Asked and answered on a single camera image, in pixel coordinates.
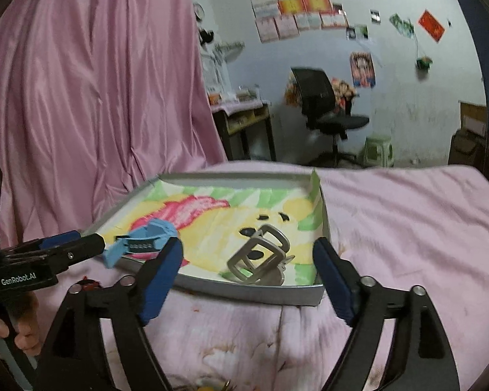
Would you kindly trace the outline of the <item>person's left hand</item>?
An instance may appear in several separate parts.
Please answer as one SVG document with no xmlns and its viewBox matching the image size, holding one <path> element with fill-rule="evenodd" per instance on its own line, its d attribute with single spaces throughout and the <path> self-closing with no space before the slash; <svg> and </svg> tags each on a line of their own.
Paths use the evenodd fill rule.
<svg viewBox="0 0 489 391">
<path fill-rule="evenodd" d="M 15 344 L 27 356 L 38 356 L 42 348 L 40 327 L 37 321 L 37 309 L 39 303 L 34 292 L 30 291 L 19 298 L 19 303 L 14 305 L 16 315 Z M 0 337 L 7 338 L 9 328 L 0 319 Z"/>
</svg>

